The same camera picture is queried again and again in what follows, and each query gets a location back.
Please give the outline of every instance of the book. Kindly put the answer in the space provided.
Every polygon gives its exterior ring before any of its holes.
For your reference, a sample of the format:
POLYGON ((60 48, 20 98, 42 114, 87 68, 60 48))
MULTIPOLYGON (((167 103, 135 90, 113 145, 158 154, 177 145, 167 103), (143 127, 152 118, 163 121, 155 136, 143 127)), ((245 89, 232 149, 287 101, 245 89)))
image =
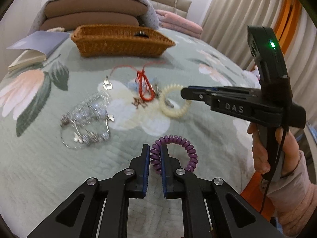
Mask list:
POLYGON ((64 32, 36 31, 19 40, 7 49, 25 50, 9 66, 13 71, 24 68, 37 62, 43 62, 69 37, 64 32))

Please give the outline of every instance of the yellow coil hair tie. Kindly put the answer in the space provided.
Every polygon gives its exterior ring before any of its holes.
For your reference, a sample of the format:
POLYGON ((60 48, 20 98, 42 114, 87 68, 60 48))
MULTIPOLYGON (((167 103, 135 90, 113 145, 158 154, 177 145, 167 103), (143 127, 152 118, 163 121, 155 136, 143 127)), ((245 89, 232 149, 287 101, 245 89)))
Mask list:
POLYGON ((166 99, 166 95, 168 93, 170 93, 171 91, 175 91, 175 90, 179 90, 181 91, 183 89, 183 86, 181 85, 177 85, 177 84, 172 84, 170 86, 167 86, 166 88, 164 88, 159 96, 159 107, 161 109, 161 111, 163 112, 163 114, 165 114, 168 117, 172 117, 172 118, 181 118, 189 109, 190 105, 191 105, 191 100, 185 100, 185 103, 183 105, 183 107, 181 107, 180 109, 174 109, 174 108, 169 108, 167 107, 167 105, 165 105, 165 99, 166 99))

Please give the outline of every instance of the wicker basket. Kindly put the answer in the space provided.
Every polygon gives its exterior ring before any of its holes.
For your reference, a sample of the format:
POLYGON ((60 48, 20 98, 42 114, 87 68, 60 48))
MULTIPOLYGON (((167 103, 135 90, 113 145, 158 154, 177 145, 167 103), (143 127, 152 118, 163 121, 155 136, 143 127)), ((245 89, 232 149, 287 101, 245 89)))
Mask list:
POLYGON ((98 55, 159 57, 175 43, 161 33, 146 27, 123 25, 83 25, 71 36, 84 57, 98 55), (149 38, 135 37, 144 31, 149 38))

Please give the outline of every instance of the gray book cover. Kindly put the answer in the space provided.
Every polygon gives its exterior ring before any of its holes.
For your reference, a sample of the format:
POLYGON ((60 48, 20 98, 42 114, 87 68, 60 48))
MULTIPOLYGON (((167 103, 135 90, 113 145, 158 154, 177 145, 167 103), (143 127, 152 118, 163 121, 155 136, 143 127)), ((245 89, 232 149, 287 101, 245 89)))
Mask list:
POLYGON ((47 32, 40 30, 19 40, 7 49, 37 50, 45 54, 46 58, 48 58, 68 37, 69 34, 65 32, 47 32))

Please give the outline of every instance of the person's arm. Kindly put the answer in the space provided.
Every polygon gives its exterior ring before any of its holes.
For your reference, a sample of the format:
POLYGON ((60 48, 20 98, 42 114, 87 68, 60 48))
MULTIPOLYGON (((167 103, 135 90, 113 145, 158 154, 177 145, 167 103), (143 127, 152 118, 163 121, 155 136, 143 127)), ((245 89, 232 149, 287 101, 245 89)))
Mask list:
MULTIPOLYGON (((253 158, 256 171, 262 174, 270 170, 267 151, 263 147, 255 124, 250 124, 248 133, 253 134, 253 158)), ((276 132, 276 140, 281 142, 282 130, 276 132)), ((305 156, 299 151, 294 136, 288 132, 283 145, 285 160, 282 178, 272 182, 267 196, 274 204, 279 223, 287 236, 298 235, 317 207, 317 186, 308 177, 305 156)), ((267 181, 262 180, 260 188, 264 192, 267 181)))

